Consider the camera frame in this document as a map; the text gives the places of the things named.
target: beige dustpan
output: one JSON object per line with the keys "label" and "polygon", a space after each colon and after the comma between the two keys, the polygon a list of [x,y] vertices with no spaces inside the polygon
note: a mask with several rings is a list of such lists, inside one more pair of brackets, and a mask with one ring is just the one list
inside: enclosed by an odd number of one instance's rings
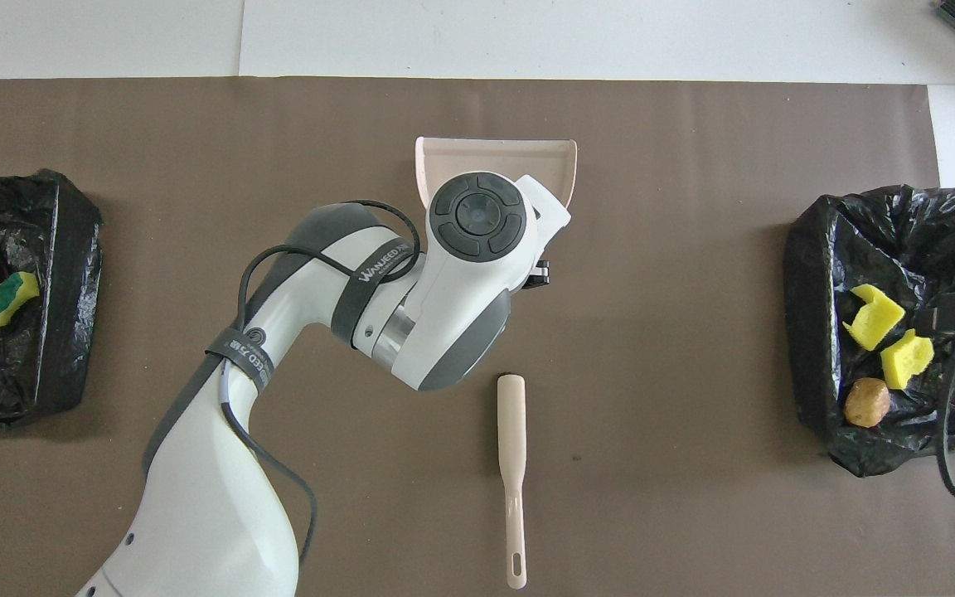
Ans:
{"label": "beige dustpan", "polygon": [[569,207],[577,173],[577,143],[564,140],[450,139],[414,141],[414,178],[422,205],[440,186],[463,172],[485,170],[512,181],[531,175]]}

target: velcro strap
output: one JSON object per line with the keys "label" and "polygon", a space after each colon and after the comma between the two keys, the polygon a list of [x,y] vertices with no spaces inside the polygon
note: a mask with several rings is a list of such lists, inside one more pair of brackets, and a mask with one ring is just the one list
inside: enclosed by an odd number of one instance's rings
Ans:
{"label": "velcro strap", "polygon": [[371,257],[356,268],[345,283],[345,290],[334,307],[333,318],[330,320],[330,330],[349,347],[356,348],[352,343],[352,336],[356,333],[356,325],[360,324],[360,317],[375,295],[378,283],[383,277],[393,271],[397,265],[412,255],[413,246],[402,238],[394,238],[379,246],[371,253]]}
{"label": "velcro strap", "polygon": [[257,386],[257,393],[264,391],[275,373],[275,363],[268,353],[245,333],[234,328],[220,332],[220,336],[216,336],[216,340],[205,348],[205,353],[219,355],[234,363]]}

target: beige brush handle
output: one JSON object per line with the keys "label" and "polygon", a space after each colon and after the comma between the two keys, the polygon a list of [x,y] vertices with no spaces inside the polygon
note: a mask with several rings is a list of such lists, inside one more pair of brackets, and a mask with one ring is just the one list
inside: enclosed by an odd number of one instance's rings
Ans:
{"label": "beige brush handle", "polygon": [[522,479],[526,476],[526,381],[507,374],[497,381],[500,474],[507,502],[507,584],[526,586],[526,526]]}

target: brown mat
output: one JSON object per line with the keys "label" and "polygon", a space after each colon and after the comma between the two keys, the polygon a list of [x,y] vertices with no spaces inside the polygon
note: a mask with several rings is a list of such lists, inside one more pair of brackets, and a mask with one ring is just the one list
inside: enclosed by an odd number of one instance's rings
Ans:
{"label": "brown mat", "polygon": [[938,184],[924,88],[190,79],[0,80],[0,175],[53,167],[106,220],[84,404],[0,432],[0,595],[71,595],[116,547],[251,255],[330,201],[421,217],[418,135],[576,139],[573,224],[461,386],[414,393],[326,329],[282,363],[253,432],[321,499],[299,594],[511,594],[505,370],[528,385],[528,595],[955,594],[935,462],[820,457],[782,318],[786,226],[818,194]]}

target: white table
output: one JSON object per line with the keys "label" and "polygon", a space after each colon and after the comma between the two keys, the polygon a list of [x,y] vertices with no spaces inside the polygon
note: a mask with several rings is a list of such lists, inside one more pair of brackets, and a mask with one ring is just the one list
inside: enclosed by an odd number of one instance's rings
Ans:
{"label": "white table", "polygon": [[928,0],[0,0],[0,78],[220,75],[926,84],[955,186]]}

